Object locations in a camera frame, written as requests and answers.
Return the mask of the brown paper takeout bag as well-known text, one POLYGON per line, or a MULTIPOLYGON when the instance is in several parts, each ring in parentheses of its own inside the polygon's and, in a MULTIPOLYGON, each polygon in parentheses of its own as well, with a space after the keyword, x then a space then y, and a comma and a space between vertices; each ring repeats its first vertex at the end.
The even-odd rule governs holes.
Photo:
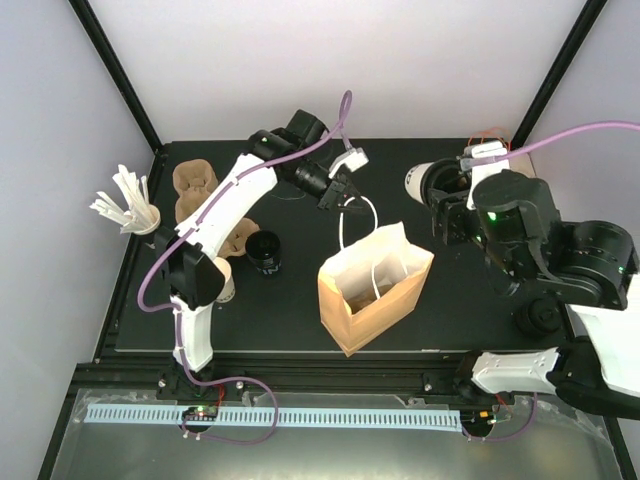
POLYGON ((344 217, 338 223, 339 250, 319 268, 319 313, 322 325, 350 357, 414 311, 435 255, 406 237, 401 222, 374 224, 366 236, 348 245, 344 217), (369 288, 392 288, 356 314, 346 300, 369 288))

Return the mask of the brown pulp cup carrier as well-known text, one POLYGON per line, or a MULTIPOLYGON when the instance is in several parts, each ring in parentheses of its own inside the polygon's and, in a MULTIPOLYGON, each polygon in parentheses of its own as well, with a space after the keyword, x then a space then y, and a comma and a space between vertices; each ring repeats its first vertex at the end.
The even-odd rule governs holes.
POLYGON ((242 218, 227 236, 221 246, 218 256, 221 258, 241 257, 246 254, 246 242, 248 238, 260 227, 249 218, 242 218))
POLYGON ((381 299, 391 288, 391 285, 384 285, 378 290, 369 288, 366 291, 347 299, 346 302, 349 305, 351 312, 356 314, 381 299))

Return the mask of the stack of black cup lids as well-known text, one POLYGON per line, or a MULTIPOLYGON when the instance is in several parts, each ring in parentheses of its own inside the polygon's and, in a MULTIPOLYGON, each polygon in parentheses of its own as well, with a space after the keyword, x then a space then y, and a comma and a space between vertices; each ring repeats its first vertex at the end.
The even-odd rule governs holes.
POLYGON ((272 231, 252 233, 245 243, 246 256, 264 277, 272 278, 281 270, 281 241, 272 231))

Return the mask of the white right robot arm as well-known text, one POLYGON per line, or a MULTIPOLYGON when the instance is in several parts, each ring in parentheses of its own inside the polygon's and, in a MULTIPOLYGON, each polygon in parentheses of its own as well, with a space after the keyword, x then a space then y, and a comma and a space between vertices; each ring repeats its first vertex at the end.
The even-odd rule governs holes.
MULTIPOLYGON (((606 221, 563 221, 544 180, 505 169, 473 185, 469 173, 443 161, 428 168, 420 193, 432 231, 444 244, 478 246, 486 265, 509 277, 506 294, 521 286, 533 290, 534 298, 514 314, 523 333, 555 332, 564 306, 616 313, 628 308, 639 272, 631 235, 606 221)), ((592 334, 525 354, 470 351, 454 388, 467 403, 489 394, 542 393, 587 413, 638 419, 638 394, 615 389, 604 365, 592 334)))

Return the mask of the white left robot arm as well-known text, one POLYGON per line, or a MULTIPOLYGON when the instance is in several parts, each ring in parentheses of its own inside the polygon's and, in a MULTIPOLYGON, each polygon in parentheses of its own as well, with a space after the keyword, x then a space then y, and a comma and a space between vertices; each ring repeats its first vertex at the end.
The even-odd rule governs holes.
POLYGON ((281 182, 316 198, 320 210, 350 210, 359 200, 349 175, 367 164, 362 149, 346 146, 330 167, 308 157, 333 134, 304 110, 284 128, 257 131, 204 203, 174 229, 156 232, 158 266, 174 313, 173 356, 186 367, 179 386, 191 398, 205 398, 214 388, 215 376, 204 367, 213 358, 212 309, 225 283, 214 261, 240 220, 281 182))

